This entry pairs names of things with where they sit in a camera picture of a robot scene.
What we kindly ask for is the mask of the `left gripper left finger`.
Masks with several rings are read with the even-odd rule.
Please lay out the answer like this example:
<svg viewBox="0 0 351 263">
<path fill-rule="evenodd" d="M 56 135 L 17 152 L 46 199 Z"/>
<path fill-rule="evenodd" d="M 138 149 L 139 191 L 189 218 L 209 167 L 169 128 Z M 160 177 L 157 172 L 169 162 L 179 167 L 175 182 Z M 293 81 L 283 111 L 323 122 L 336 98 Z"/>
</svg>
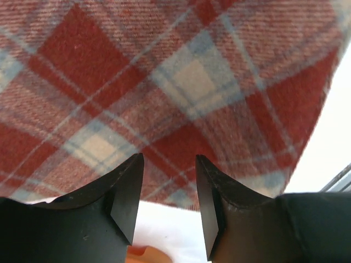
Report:
<svg viewBox="0 0 351 263">
<path fill-rule="evenodd" d="M 138 153 L 49 203 L 1 198 L 1 262 L 124 262 L 143 171 Z"/>
</svg>

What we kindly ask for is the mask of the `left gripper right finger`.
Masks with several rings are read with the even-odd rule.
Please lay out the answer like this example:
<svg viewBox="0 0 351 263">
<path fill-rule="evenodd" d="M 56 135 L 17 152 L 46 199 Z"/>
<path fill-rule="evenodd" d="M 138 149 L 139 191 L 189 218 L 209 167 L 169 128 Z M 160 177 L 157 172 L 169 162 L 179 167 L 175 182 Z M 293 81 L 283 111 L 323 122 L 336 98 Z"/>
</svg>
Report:
<svg viewBox="0 0 351 263">
<path fill-rule="evenodd" d="M 196 156 L 203 236 L 210 262 L 350 262 L 350 193 L 270 198 Z"/>
</svg>

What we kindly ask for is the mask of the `red plaid skirt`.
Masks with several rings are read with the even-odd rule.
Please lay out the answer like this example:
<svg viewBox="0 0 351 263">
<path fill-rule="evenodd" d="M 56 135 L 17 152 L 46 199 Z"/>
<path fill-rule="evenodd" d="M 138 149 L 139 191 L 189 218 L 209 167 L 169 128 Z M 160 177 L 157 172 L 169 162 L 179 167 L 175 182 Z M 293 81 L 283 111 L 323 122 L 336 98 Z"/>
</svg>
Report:
<svg viewBox="0 0 351 263">
<path fill-rule="evenodd" d="M 350 1 L 1 1 L 1 195 L 61 196 L 141 152 L 141 198 L 198 209 L 195 156 L 284 191 Z"/>
</svg>

